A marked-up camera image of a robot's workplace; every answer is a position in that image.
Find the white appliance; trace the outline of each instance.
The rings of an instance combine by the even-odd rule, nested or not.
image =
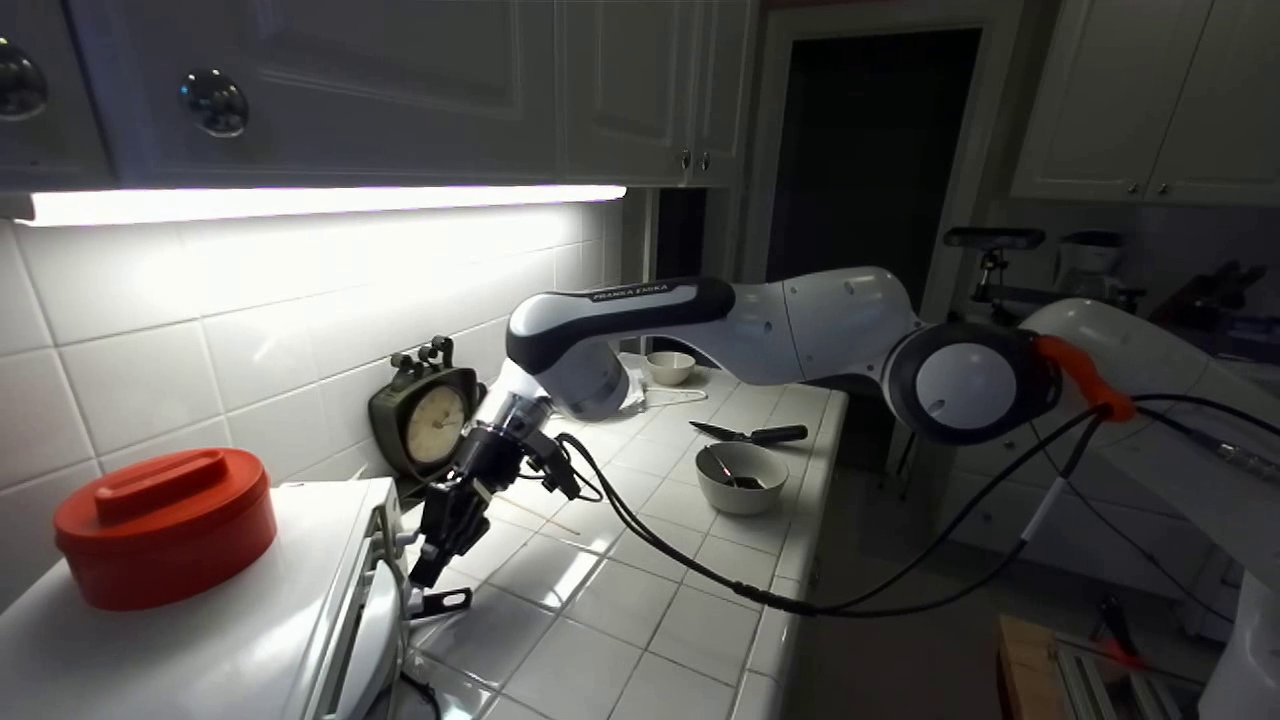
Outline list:
[[[277,545],[149,611],[84,605],[68,564],[0,617],[9,720],[293,720],[396,710],[406,573],[394,479],[277,486]]]

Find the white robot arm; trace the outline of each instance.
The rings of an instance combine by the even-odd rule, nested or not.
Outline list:
[[[816,274],[782,286],[646,286],[615,291],[533,295],[508,323],[508,363],[476,413],[457,474],[426,508],[428,583],[447,555],[467,554],[487,521],[485,504],[508,487],[525,456],[539,452],[535,432],[547,399],[598,420],[630,395],[613,351],[620,335],[668,335],[699,348],[744,386],[791,386],[821,376],[873,376],[889,410],[918,432],[944,444],[981,444],[1045,413],[1080,413],[1061,382],[1048,340],[1091,355],[1099,376],[1130,395],[1189,393],[1280,423],[1280,405],[1236,382],[1176,335],[1083,301],[1038,312],[1023,331],[944,323],[921,328],[907,291],[877,267]],[[1265,460],[1276,435],[1250,423],[1169,410],[1195,423],[1189,435],[1131,420],[1099,432],[1095,452],[1131,474],[1176,511],[1201,526],[1250,568],[1244,609],[1229,662],[1222,665],[1204,718],[1280,714],[1280,479]],[[569,467],[547,467],[547,487],[575,492]]]

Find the kitchen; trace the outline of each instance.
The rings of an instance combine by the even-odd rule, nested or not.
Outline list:
[[[55,559],[52,508],[114,467],[171,447],[237,444],[289,479],[381,478],[365,399],[387,382],[394,351],[453,335],[457,363],[493,382],[505,360],[505,323],[525,295],[668,274],[763,279],[760,259],[778,223],[760,219],[756,189],[773,197],[760,148],[785,138],[782,130],[769,138],[778,125],[769,112],[785,95],[769,86],[778,36],[790,26],[827,27],[827,36],[862,36],[848,26],[877,26],[886,36],[921,31],[941,26],[921,21],[929,12],[984,41],[972,58],[955,160],[944,169],[954,180],[923,243],[929,286],[918,295],[923,319],[944,319],[981,265],[981,253],[935,243],[954,223],[1029,223],[1054,239],[1121,231],[1130,239],[1121,274],[1149,287],[1149,308],[1225,259],[1276,267],[1280,156],[1262,130],[1271,130],[1280,103],[1262,68],[1280,61],[1267,58],[1271,43],[1257,47],[1265,31],[1250,36],[1267,27],[1267,7],[1236,0],[1176,5],[1161,26],[1169,36],[1152,31],[1152,47],[1131,43],[1131,27],[1156,27],[1139,12],[1171,7],[1080,0],[803,7],[527,0],[387,5],[384,12],[9,0],[6,47],[40,61],[47,109],[24,109],[19,95],[17,119],[0,125],[9,189],[0,209],[17,215],[0,223],[0,395],[6,410],[19,410],[0,420],[6,605]],[[1080,89],[1054,76],[1072,58],[1095,61]],[[1192,103],[1201,86],[1214,91],[1207,68],[1236,72],[1239,91]],[[1207,130],[1214,141],[1171,143],[1156,130]],[[396,209],[381,191],[384,214],[331,214],[341,202],[320,202],[306,215],[259,215],[270,202],[256,191],[239,202],[239,215],[224,219],[24,223],[33,214],[44,215],[33,189],[186,183],[608,183],[630,197]],[[699,227],[666,231],[655,189],[666,189],[666,214],[699,205],[693,214]],[[677,267],[679,253],[699,258],[699,267]],[[1007,265],[1007,286],[1054,286],[1056,249],[1007,253]],[[1276,318],[1276,306],[1276,277],[1250,287],[1250,312]],[[897,479],[929,511],[955,508],[959,496],[950,487],[967,487],[965,479],[933,487],[941,478],[992,474],[992,452],[954,460],[950,474],[933,463],[950,456],[918,456],[918,474]],[[1023,504],[1002,504],[1002,511],[972,537],[1006,540]],[[1149,504],[1135,511],[1171,528],[1169,511]],[[1065,548],[1042,559],[1080,573],[1095,555],[1080,559]]]

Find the black handle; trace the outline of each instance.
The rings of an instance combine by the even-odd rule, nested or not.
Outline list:
[[[181,102],[217,141],[237,141],[247,130],[247,95],[222,68],[194,68],[181,86]]]
[[[0,119],[19,125],[47,109],[47,81],[40,64],[0,36]]]
[[[756,428],[750,432],[751,444],[790,444],[790,442],[803,442],[808,428],[803,423],[782,423],[782,428]]]

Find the gray bowl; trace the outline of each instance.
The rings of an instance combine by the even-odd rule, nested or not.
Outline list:
[[[697,479],[722,517],[760,517],[785,496],[785,463],[756,444],[710,444],[697,452]]]

